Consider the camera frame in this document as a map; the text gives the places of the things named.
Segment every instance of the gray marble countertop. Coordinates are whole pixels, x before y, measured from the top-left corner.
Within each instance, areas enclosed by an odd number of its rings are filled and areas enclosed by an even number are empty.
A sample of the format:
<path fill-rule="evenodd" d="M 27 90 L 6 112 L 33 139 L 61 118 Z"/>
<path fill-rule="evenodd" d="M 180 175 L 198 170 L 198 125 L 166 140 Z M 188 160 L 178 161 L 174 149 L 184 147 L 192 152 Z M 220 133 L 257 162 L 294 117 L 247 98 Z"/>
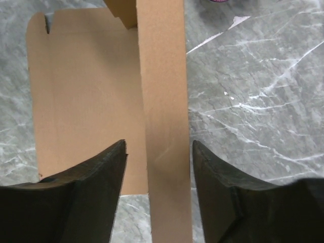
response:
<path fill-rule="evenodd" d="M 25 31 L 39 11 L 102 0 L 0 0 L 0 185 L 38 180 Z M 191 139 L 272 183 L 324 176 L 324 2 L 185 0 Z M 192 183 L 193 234 L 203 231 Z M 122 196 L 112 243 L 151 242 L 145 195 Z"/>

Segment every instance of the cardboard box side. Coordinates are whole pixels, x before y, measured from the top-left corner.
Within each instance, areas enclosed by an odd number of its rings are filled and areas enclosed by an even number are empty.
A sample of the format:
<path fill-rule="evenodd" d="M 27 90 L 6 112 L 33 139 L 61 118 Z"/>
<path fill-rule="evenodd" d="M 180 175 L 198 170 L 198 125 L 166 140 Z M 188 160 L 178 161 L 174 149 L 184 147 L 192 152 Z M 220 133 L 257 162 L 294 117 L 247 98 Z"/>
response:
<path fill-rule="evenodd" d="M 36 15 L 26 35 L 39 173 L 58 173 L 126 139 L 122 194 L 146 194 L 137 31 L 102 8 L 57 11 L 50 34 Z"/>
<path fill-rule="evenodd" d="M 104 2 L 127 29 L 137 26 L 136 0 L 104 0 Z"/>
<path fill-rule="evenodd" d="M 182 0 L 138 0 L 148 185 L 154 243 L 192 242 Z"/>

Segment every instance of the cardboard box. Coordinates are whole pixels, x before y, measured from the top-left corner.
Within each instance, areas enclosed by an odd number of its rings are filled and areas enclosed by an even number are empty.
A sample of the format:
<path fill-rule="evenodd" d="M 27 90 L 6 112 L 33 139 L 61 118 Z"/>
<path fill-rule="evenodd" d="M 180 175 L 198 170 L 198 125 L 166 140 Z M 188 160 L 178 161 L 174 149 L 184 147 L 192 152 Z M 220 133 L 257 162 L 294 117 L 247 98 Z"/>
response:
<path fill-rule="evenodd" d="M 106 3 L 29 22 L 40 177 L 126 139 L 122 194 L 149 193 L 154 243 L 192 242 L 183 1 Z"/>

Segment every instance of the cardboard sheet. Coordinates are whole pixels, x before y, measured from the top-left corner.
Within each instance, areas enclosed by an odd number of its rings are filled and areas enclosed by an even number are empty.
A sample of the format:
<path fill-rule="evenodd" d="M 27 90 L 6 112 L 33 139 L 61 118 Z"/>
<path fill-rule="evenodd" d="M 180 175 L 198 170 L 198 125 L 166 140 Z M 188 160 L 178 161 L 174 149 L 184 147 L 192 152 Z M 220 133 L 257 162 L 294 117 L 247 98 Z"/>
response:
<path fill-rule="evenodd" d="M 101 8 L 57 11 L 49 34 L 42 13 L 29 22 L 40 177 L 125 139 L 122 194 L 149 193 L 153 243 L 192 242 L 183 1 L 138 0 L 138 31 L 134 5 L 106 2 L 121 20 Z"/>

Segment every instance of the marble surface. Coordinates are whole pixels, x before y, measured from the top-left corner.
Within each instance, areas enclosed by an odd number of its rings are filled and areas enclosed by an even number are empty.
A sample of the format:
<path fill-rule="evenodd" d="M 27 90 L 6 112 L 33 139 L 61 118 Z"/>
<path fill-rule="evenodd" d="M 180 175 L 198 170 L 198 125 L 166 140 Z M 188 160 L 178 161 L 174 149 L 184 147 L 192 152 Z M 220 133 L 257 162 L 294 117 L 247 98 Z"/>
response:
<path fill-rule="evenodd" d="M 0 185 L 38 179 L 25 31 L 38 11 L 102 0 L 0 0 Z M 185 0 L 191 139 L 277 184 L 324 176 L 324 2 Z M 194 242 L 204 242 L 192 181 Z M 148 198 L 120 198 L 112 243 L 151 242 Z"/>

